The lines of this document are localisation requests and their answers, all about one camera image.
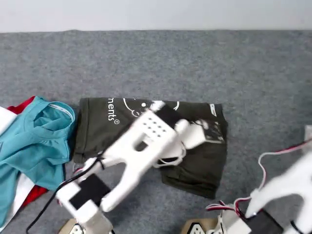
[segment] red cloth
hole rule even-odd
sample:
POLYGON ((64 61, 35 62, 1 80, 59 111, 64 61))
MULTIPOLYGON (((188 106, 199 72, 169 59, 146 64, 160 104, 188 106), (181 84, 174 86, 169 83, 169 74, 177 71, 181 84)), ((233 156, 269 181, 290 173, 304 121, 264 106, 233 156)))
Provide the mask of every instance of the red cloth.
MULTIPOLYGON (((35 96, 32 96, 28 100, 24 101, 18 106, 9 106, 7 109, 15 114, 20 114, 23 112, 23 110, 35 99, 35 96)), ((40 187, 38 185, 35 185, 33 189, 28 194, 27 198, 25 199, 24 203, 22 204, 22 207, 27 206, 27 204, 31 203, 32 201, 36 200, 38 197, 40 197, 42 194, 46 193, 48 190, 40 187)))
POLYGON ((23 110, 28 106, 33 100, 35 99, 35 96, 32 96, 28 100, 24 101, 18 106, 9 106, 7 109, 15 114, 20 114, 23 112, 23 110))

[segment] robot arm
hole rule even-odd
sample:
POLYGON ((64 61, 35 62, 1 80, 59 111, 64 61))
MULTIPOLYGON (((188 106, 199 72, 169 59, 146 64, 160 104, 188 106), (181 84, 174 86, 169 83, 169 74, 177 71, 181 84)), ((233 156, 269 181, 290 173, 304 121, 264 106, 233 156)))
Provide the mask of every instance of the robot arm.
MULTIPOLYGON (((202 127, 191 124, 175 110, 157 101, 102 155, 101 162, 78 181, 65 185, 57 192, 63 206, 82 224, 88 234, 108 234, 113 226, 101 211, 114 209, 139 183, 141 177, 161 158, 178 157, 181 142, 194 147, 202 142, 202 127), (112 190, 94 174, 102 167, 126 164, 119 184, 112 190)), ((94 164, 89 159, 83 171, 94 164)))
POLYGON ((297 221, 284 234, 309 234, 312 231, 312 152, 299 159, 284 174, 273 178, 260 191, 252 193, 246 217, 256 214, 268 202, 298 194, 304 199, 297 221))

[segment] teal shirt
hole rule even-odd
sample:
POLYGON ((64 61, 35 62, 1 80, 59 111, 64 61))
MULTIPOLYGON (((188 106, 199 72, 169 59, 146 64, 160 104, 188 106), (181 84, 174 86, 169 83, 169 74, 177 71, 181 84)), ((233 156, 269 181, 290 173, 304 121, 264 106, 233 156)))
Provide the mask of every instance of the teal shirt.
POLYGON ((74 124, 71 107, 35 97, 0 136, 0 227, 14 200, 19 173, 49 190, 64 181, 74 124))

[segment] olive shirt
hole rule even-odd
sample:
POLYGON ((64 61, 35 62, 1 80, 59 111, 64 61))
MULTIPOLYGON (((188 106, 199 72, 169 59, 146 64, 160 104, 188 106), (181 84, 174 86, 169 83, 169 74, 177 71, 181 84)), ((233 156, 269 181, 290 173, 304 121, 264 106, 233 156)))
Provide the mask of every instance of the olive shirt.
MULTIPOLYGON (((227 122, 221 104, 165 101, 185 119, 208 123, 207 142, 187 150, 178 166, 161 167, 162 182, 203 197, 215 198, 227 154, 227 122)), ((74 149, 74 162, 83 163, 106 149, 111 141, 139 117, 153 101, 127 98, 82 98, 74 149)))

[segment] white wall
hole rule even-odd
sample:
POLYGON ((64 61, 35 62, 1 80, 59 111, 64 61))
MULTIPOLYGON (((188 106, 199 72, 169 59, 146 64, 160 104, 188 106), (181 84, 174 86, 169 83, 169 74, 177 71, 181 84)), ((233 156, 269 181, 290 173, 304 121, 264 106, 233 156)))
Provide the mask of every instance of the white wall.
POLYGON ((0 32, 312 29, 312 0, 0 0, 0 32))

